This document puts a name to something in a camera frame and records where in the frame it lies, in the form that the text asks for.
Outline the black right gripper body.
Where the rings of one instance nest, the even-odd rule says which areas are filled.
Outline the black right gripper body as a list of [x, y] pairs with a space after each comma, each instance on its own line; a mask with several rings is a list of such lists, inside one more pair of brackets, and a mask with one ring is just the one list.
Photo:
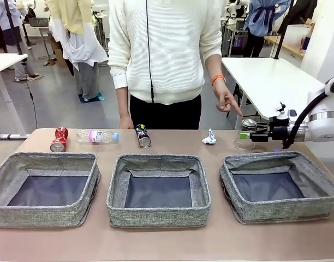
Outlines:
[[274, 141], [284, 141], [289, 136], [289, 126], [267, 126], [264, 128], [264, 137], [261, 142], [268, 142], [270, 139]]

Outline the clear plastic cup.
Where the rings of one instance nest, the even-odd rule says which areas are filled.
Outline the clear plastic cup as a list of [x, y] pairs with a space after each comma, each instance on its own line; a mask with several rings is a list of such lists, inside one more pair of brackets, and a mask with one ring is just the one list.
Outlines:
[[240, 130], [237, 132], [236, 138], [232, 141], [235, 148], [239, 150], [253, 150], [256, 147], [256, 142], [248, 139], [240, 139], [241, 132], [254, 132], [256, 130], [257, 122], [250, 118], [245, 118], [241, 121]]

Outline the black colourful drink can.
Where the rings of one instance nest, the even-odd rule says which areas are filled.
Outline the black colourful drink can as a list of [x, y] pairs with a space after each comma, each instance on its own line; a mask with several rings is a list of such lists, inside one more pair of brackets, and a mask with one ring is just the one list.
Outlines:
[[137, 137], [138, 137], [139, 147], [141, 147], [141, 148], [148, 148], [148, 147], [150, 147], [150, 145], [151, 145], [151, 139], [148, 136], [147, 128], [145, 127], [145, 125], [144, 124], [138, 124], [135, 127], [135, 132], [136, 132]]

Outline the crushed red drink can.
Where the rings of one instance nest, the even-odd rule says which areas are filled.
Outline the crushed red drink can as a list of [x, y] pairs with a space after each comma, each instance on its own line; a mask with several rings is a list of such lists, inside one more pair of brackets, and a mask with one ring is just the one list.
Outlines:
[[50, 150], [52, 152], [64, 152], [66, 150], [68, 138], [68, 130], [65, 127], [58, 127], [55, 130], [55, 138], [53, 139]]

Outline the person's left hand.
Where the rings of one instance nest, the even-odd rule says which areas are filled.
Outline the person's left hand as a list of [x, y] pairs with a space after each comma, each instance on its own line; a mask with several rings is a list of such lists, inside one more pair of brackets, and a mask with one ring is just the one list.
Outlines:
[[239, 116], [242, 116], [242, 111], [226, 84], [223, 84], [222, 82], [216, 83], [213, 87], [213, 91], [218, 99], [218, 111], [229, 112], [231, 109], [234, 109]]

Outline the person's right hand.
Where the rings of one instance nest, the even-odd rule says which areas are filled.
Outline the person's right hand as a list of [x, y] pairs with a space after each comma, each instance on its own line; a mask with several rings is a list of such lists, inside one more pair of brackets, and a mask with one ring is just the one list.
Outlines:
[[134, 129], [134, 124], [129, 114], [120, 116], [118, 128], [119, 129]]

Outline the crumpled white paper ball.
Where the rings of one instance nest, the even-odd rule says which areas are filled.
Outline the crumpled white paper ball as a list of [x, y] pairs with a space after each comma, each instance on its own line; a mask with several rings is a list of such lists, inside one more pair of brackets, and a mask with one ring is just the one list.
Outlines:
[[210, 128], [208, 130], [208, 136], [202, 139], [202, 143], [205, 145], [214, 145], [217, 139], [214, 131]]

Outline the large white table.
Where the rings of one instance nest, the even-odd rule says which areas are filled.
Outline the large white table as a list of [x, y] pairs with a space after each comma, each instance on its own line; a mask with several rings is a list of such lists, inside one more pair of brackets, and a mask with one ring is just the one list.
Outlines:
[[324, 86], [284, 59], [225, 57], [222, 63], [243, 91], [240, 109], [244, 111], [249, 100], [265, 120], [278, 115], [281, 103], [299, 115], [309, 92]]

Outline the orange wristwatch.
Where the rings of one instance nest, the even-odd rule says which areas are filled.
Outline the orange wristwatch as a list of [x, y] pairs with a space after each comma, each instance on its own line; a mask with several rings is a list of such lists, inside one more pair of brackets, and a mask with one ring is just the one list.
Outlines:
[[217, 74], [215, 75], [212, 80], [211, 80], [211, 84], [214, 87], [216, 83], [220, 83], [222, 82], [223, 84], [226, 83], [226, 79], [222, 74]]

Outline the person in blue shirt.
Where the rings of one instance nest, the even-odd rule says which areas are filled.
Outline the person in blue shirt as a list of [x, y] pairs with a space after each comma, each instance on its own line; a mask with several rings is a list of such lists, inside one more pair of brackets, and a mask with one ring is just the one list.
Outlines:
[[264, 38], [272, 32], [276, 20], [289, 8], [291, 0], [250, 0], [249, 13], [244, 23], [247, 42], [243, 57], [259, 57]]

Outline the black hanging jacket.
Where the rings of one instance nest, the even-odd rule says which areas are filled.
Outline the black hanging jacket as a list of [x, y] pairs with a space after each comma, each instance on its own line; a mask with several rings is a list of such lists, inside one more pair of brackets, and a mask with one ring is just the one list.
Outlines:
[[318, 0], [296, 0], [296, 3], [289, 8], [288, 14], [284, 17], [280, 28], [277, 31], [277, 34], [281, 36], [281, 39], [275, 58], [278, 58], [278, 54], [282, 47], [284, 30], [289, 25], [305, 24], [309, 19], [311, 20], [317, 5]]

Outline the small white background robot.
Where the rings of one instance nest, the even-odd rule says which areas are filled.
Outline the small white background robot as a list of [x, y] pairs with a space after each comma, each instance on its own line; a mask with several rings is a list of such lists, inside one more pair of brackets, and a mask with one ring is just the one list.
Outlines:
[[[249, 13], [249, 4], [250, 0], [234, 0], [225, 6], [225, 18], [226, 19], [236, 19], [236, 18], [244, 18]], [[243, 8], [243, 14], [239, 16], [237, 11]]]

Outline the clear plastic bottle pink label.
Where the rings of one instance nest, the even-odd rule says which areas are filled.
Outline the clear plastic bottle pink label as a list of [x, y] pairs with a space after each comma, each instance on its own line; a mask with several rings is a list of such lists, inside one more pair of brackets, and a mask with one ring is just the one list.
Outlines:
[[79, 130], [76, 134], [79, 143], [109, 144], [119, 141], [119, 134], [109, 130], [86, 129]]

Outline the mannequin in yellow white clothes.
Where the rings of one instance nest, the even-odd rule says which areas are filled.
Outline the mannequin in yellow white clothes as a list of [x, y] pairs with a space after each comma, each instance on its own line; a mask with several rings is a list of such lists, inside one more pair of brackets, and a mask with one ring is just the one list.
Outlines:
[[51, 14], [51, 30], [73, 65], [78, 95], [92, 99], [100, 92], [99, 65], [108, 60], [92, 21], [91, 0], [45, 0]]

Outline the small white table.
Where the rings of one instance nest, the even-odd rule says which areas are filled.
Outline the small white table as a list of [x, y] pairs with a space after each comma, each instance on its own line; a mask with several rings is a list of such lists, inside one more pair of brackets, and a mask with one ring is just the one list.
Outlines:
[[3, 98], [7, 105], [7, 108], [12, 116], [13, 123], [17, 127], [16, 134], [0, 134], [1, 140], [22, 140], [27, 139], [29, 134], [26, 133], [21, 120], [17, 114], [17, 111], [14, 107], [13, 101], [9, 97], [9, 93], [1, 76], [1, 72], [18, 62], [21, 62], [23, 59], [28, 57], [27, 54], [18, 55], [16, 53], [0, 53], [0, 91], [2, 92]]

